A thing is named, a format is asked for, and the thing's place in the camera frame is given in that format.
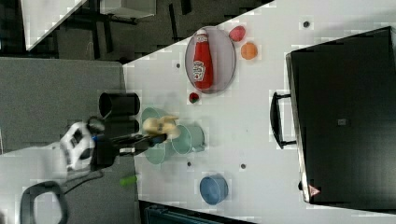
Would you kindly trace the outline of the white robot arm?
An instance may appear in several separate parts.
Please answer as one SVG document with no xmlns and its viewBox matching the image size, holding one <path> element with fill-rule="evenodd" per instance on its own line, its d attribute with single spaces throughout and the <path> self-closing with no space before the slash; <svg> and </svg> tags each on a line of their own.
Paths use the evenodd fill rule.
<svg viewBox="0 0 396 224">
<path fill-rule="evenodd" d="M 2 154 L 1 224 L 67 224 L 64 186 L 111 166 L 128 147 L 138 155 L 169 138 L 160 128 L 144 130 L 110 137 L 101 120 L 89 119 L 57 142 Z"/>
</svg>

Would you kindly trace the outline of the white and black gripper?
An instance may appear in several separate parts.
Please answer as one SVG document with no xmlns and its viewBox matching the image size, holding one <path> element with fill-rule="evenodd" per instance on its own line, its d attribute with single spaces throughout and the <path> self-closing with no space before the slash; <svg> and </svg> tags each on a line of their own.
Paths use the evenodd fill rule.
<svg viewBox="0 0 396 224">
<path fill-rule="evenodd" d="M 112 166 L 119 155 L 119 150 L 113 143 L 120 144 L 121 155 L 139 155 L 164 142 L 166 138 L 165 133 L 128 134 L 110 140 L 105 135 L 105 122 L 92 116 L 87 121 L 72 124 L 61 138 L 60 148 L 65 154 L 68 170 L 98 171 Z"/>
</svg>

